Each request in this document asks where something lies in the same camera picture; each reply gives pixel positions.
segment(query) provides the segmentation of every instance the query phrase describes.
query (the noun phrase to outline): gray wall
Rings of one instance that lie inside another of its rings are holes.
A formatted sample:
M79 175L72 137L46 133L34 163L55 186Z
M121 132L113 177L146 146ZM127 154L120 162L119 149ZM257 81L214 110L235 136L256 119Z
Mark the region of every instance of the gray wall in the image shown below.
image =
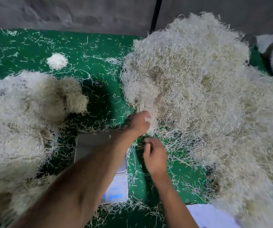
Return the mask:
M0 28L146 36L156 0L0 0ZM252 35L273 33L273 0L163 0L156 29L178 15L213 12Z

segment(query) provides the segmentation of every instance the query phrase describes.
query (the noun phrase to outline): beige fiber pile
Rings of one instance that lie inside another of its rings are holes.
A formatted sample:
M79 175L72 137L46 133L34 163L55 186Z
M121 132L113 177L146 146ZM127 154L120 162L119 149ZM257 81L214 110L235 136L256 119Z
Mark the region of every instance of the beige fiber pile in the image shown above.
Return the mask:
M121 80L151 132L175 138L219 185L212 203L244 227L273 228L273 78L248 66L243 35L210 13L134 41ZM167 132L159 127L166 126Z
M51 182L53 176L30 179L58 151L67 114L85 113L87 103L71 77L23 71L0 80L0 220L6 213L21 214Z

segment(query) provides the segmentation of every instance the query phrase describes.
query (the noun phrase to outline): digital scale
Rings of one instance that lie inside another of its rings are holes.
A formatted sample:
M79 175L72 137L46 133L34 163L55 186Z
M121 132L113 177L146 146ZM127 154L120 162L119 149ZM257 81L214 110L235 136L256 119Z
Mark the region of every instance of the digital scale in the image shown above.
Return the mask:
M99 133L83 133L77 138L74 162L93 152L93 148L110 141L115 135L115 131ZM101 204L124 203L128 200L128 173L127 157L125 154L123 163L119 166L114 179L105 192Z

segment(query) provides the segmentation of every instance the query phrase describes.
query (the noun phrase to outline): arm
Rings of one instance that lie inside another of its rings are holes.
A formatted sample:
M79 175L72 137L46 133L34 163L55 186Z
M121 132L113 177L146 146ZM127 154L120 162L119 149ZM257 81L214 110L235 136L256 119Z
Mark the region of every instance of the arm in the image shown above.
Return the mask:
M92 218L132 142L146 133L150 115L134 115L129 128L65 170L11 228L82 228Z
M167 154L157 138L146 138L144 161L164 207L170 228L199 228L167 174Z

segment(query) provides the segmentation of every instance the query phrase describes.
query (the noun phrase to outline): black cable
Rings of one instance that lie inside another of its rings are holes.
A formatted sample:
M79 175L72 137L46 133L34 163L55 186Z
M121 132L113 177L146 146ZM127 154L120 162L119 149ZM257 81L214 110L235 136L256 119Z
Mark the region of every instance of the black cable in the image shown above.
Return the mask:
M161 5L162 5L162 0L156 0L156 6L154 8L154 13L153 13L153 16L152 16L152 22L151 22L151 27L150 27L149 34L151 34L152 32L155 31L157 18L158 18L159 13L160 13Z

